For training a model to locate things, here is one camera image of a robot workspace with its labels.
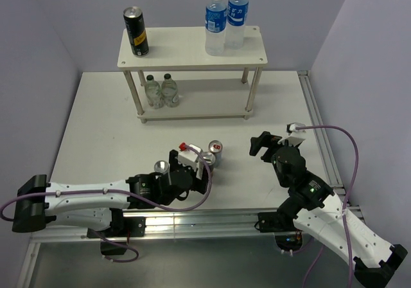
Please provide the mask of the silver blue slim can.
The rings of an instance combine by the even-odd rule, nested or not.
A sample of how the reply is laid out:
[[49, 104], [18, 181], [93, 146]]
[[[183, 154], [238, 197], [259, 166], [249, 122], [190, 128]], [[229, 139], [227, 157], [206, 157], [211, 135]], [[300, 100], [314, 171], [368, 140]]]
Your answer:
[[167, 174], [170, 171], [170, 164], [165, 160], [157, 161], [153, 166], [154, 172]]

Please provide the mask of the black yellow-label can front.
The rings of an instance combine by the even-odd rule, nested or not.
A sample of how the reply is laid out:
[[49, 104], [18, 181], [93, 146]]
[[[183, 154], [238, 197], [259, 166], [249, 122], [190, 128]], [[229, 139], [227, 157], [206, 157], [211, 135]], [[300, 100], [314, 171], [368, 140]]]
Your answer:
[[215, 155], [212, 152], [203, 152], [202, 157], [204, 158], [204, 160], [208, 164], [210, 172], [213, 172], [214, 167], [215, 167], [215, 163], [216, 163]]

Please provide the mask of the black yellow-label can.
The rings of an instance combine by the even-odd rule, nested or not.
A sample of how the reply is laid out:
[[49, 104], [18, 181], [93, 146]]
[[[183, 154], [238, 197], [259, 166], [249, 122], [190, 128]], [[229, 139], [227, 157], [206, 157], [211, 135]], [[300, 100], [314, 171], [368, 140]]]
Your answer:
[[123, 11], [123, 18], [132, 49], [137, 57], [143, 57], [149, 53], [149, 45], [142, 10], [137, 6], [131, 6]]
[[210, 172], [213, 172], [214, 167], [215, 167], [215, 163], [216, 163], [215, 155], [212, 152], [203, 152], [202, 157], [204, 158], [204, 160], [208, 164]]

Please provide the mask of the silver red-tab slim can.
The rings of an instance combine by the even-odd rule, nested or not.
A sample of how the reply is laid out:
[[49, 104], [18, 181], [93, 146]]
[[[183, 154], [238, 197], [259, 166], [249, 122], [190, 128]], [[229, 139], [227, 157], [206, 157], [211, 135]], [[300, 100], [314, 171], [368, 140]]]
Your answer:
[[213, 140], [209, 142], [208, 149], [211, 153], [215, 156], [215, 163], [214, 166], [218, 167], [222, 162], [222, 151], [223, 151], [223, 144], [219, 140]]

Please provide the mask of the blue-label water bottle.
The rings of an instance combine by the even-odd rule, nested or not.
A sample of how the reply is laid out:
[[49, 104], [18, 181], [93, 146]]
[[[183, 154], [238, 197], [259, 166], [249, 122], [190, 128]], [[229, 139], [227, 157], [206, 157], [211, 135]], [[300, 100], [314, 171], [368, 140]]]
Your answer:
[[249, 0], [228, 0], [225, 45], [235, 50], [243, 46]]
[[205, 12], [205, 51], [212, 56], [221, 55], [225, 47], [227, 5], [224, 0], [211, 0]]

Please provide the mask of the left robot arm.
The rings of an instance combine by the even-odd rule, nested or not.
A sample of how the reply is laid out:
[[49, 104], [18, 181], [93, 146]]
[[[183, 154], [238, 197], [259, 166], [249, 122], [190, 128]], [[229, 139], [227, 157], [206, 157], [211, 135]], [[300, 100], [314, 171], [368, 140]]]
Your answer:
[[190, 192], [207, 199], [213, 164], [190, 145], [171, 150], [169, 160], [154, 172], [98, 184], [63, 184], [35, 175], [17, 191], [12, 230], [32, 233], [47, 226], [74, 226], [118, 236], [125, 229], [124, 210], [173, 211], [172, 202]]

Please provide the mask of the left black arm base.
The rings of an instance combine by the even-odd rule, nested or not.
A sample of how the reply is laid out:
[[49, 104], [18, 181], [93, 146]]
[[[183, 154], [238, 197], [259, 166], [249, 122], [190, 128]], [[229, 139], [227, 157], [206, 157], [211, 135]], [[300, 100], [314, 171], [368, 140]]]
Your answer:
[[[103, 259], [115, 263], [128, 263], [139, 258], [138, 250], [129, 246], [130, 238], [143, 237], [145, 228], [145, 217], [122, 217], [112, 220], [109, 227], [103, 231], [88, 228], [87, 238], [100, 240], [100, 253]], [[124, 255], [128, 250], [136, 254], [134, 258], [125, 260], [115, 258]]]

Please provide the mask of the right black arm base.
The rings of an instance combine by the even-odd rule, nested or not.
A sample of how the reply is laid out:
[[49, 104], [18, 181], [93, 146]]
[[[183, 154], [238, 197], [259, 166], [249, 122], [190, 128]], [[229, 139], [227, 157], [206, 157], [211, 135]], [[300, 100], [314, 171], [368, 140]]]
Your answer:
[[254, 228], [260, 233], [273, 233], [275, 244], [281, 251], [293, 253], [302, 249], [301, 230], [294, 226], [293, 220], [276, 211], [258, 213]]

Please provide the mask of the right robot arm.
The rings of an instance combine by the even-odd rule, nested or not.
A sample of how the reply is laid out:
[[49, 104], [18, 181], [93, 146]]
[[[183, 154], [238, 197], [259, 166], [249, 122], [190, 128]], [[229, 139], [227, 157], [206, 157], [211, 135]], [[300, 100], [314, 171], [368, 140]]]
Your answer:
[[264, 131], [250, 139], [251, 156], [261, 148], [261, 160], [272, 164], [279, 185], [288, 198], [276, 211], [258, 214], [256, 229], [262, 233], [303, 231], [335, 252], [353, 270], [364, 287], [386, 287], [408, 252], [391, 244], [366, 226], [335, 190], [306, 168], [299, 145], [303, 137], [286, 138]]

